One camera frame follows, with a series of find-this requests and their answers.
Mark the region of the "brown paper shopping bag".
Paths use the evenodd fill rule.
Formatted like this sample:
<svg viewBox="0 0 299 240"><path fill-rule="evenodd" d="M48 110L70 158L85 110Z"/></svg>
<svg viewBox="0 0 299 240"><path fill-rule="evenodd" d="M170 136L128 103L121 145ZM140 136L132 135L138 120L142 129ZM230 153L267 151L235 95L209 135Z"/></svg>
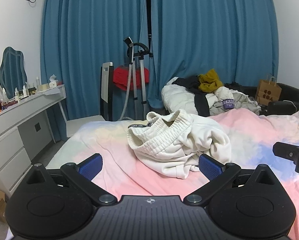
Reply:
<svg viewBox="0 0 299 240"><path fill-rule="evenodd" d="M282 88L276 82L276 78L268 74L266 79L260 79L255 99L258 104L267 106L270 102L279 100L281 91Z"/></svg>

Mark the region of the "red cloth on chair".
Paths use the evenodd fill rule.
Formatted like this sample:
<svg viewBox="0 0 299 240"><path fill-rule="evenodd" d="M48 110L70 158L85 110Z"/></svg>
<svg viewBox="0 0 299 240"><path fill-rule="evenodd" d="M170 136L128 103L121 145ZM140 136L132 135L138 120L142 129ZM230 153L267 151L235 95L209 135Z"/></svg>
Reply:
<svg viewBox="0 0 299 240"><path fill-rule="evenodd" d="M127 90L128 85L128 73L129 73L129 67L127 66L118 66L114 69L114 75L113 75L113 82L116 87L118 87L121 90ZM145 74L145 83L149 83L149 70L147 68L144 69ZM131 88L130 90L134 90L133 85L133 75L130 82ZM141 88L141 72L140 69L136 70L136 87L137 89Z"/></svg>

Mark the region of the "blue curtain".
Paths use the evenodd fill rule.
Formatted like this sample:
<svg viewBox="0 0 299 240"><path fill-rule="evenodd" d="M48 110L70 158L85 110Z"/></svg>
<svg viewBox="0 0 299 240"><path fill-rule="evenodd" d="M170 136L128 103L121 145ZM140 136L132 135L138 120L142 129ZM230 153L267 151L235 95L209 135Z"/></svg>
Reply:
<svg viewBox="0 0 299 240"><path fill-rule="evenodd" d="M223 82L255 86L278 71L273 0L45 0L41 75L64 83L70 119L99 113L100 67L127 61L125 37L150 44L153 108L174 76L215 69Z"/></svg>

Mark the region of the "white sweatpants with striped band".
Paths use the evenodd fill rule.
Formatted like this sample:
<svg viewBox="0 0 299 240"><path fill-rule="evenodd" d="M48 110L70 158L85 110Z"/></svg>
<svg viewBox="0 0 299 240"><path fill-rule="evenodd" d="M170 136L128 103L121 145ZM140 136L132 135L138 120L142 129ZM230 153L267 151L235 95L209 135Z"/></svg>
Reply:
<svg viewBox="0 0 299 240"><path fill-rule="evenodd" d="M131 125L127 141L139 161L164 176L186 179L206 154L222 164L232 159L229 136L218 122L180 109L147 114L147 125Z"/></svg>

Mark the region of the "mustard yellow garment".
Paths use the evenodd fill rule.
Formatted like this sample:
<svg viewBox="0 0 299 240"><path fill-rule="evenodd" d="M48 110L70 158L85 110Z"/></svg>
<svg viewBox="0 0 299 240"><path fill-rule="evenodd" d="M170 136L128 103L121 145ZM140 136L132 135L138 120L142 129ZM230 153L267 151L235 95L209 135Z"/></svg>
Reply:
<svg viewBox="0 0 299 240"><path fill-rule="evenodd" d="M199 74L198 81L200 82L199 90L205 93L212 93L223 86L214 69L209 70L206 74Z"/></svg>

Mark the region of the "tissue box on table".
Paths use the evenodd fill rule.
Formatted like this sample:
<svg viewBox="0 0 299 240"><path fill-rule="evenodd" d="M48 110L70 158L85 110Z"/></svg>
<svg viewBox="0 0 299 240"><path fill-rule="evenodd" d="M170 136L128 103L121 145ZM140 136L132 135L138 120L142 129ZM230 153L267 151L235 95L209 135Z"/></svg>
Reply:
<svg viewBox="0 0 299 240"><path fill-rule="evenodd" d="M54 88L54 87L58 86L58 80L57 80L57 77L54 74L52 76L50 76L49 80L50 80L49 88Z"/></svg>

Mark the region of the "white dressing table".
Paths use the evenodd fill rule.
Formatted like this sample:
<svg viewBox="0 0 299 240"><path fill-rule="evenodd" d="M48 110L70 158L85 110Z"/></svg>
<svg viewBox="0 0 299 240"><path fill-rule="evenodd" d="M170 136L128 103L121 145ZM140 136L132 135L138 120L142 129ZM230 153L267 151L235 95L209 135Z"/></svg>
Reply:
<svg viewBox="0 0 299 240"><path fill-rule="evenodd" d="M19 127L41 113L47 117L46 110L65 98L65 86L60 85L29 96L0 112L0 190L7 196L13 194L32 166L24 141L32 139L34 132L28 131L22 137Z"/></svg>

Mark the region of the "grey jacket with purple label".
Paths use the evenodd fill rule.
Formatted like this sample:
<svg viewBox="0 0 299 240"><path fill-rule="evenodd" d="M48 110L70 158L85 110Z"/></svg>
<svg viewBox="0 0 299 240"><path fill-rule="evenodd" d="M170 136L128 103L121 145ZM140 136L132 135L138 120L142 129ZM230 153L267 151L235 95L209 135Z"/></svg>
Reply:
<svg viewBox="0 0 299 240"><path fill-rule="evenodd" d="M210 116L222 114L232 109L244 108L256 115L260 114L260 105L246 94L237 90L219 87L213 93L207 94Z"/></svg>

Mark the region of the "white and black chair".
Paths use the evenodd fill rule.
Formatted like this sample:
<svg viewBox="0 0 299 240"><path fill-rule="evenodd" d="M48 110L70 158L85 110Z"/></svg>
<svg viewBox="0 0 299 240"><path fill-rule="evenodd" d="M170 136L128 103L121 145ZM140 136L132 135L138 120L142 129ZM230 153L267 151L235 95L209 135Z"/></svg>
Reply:
<svg viewBox="0 0 299 240"><path fill-rule="evenodd" d="M101 67L100 113L106 121L113 121L114 65L105 62Z"/></svg>

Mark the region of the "cloud-shaped blue mirror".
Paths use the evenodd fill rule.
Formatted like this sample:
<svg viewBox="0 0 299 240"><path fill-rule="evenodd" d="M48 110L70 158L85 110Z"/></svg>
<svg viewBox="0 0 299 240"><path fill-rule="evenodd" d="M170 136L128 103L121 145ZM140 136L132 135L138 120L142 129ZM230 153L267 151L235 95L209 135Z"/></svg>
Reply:
<svg viewBox="0 0 299 240"><path fill-rule="evenodd" d="M7 98L14 97L15 88L21 91L27 83L22 51L6 47L2 55L0 66L0 87L5 89Z"/></svg>

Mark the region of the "black garment on pile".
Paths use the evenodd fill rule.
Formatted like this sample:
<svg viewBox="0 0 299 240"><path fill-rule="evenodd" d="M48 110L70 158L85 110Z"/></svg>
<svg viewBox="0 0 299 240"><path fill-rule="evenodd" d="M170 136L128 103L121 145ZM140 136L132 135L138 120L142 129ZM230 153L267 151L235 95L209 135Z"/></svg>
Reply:
<svg viewBox="0 0 299 240"><path fill-rule="evenodd" d="M207 93L199 89L200 82L197 76L179 77L172 84L185 87L188 92L194 94L194 104L199 116L210 116L210 108L206 98Z"/></svg>

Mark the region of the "garment steamer on stand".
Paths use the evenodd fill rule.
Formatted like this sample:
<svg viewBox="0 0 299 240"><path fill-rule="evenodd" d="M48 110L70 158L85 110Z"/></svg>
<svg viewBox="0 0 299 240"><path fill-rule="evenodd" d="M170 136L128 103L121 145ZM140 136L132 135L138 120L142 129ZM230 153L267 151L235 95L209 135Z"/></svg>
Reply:
<svg viewBox="0 0 299 240"><path fill-rule="evenodd" d="M150 52L150 49L143 43L140 42L133 42L130 36L124 39L124 43L128 46L127 54L129 59L129 66L128 66L128 79L127 79L127 91L126 91L126 98L124 102L124 106L122 109L121 116L119 121L121 120L132 120L132 118L125 116L128 100L129 100L129 93L131 88L131 82L133 83L133 100L134 100L134 110L135 110L135 118L137 119L137 75L136 71L139 70L140 74L140 89L141 89L141 105L142 105L142 118L146 118L147 113L149 112L149 104L147 100L147 92L146 92L146 77L145 77L145 63L144 57L148 55L152 57L153 54Z"/></svg>

